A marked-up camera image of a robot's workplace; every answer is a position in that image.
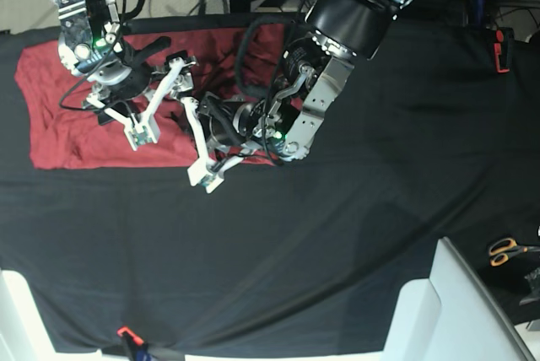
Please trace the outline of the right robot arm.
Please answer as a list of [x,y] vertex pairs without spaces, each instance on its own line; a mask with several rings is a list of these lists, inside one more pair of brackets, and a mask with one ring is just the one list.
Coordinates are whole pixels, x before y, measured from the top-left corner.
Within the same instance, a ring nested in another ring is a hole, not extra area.
[[80,83],[91,84],[77,111],[93,113],[101,126],[122,124],[131,148],[138,149],[159,141],[156,113],[164,100],[173,99],[186,109],[195,138],[202,141],[199,103],[190,95],[196,58],[178,52],[153,67],[148,59],[167,49],[170,37],[161,36],[140,50],[123,38],[127,23],[142,12],[145,0],[138,0],[132,10],[116,0],[52,1],[61,25],[60,61]]

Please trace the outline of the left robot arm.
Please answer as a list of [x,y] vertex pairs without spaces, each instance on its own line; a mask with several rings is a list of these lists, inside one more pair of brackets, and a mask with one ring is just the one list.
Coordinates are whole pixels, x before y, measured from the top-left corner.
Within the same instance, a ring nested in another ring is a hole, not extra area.
[[191,185],[212,192],[227,170],[247,159],[275,164],[304,159],[355,61],[375,56],[391,22],[412,1],[316,0],[305,16],[306,34],[284,43],[268,85],[248,84],[242,66],[256,31],[280,18],[256,19],[235,58],[240,95],[206,93],[181,101],[197,149],[187,171]]

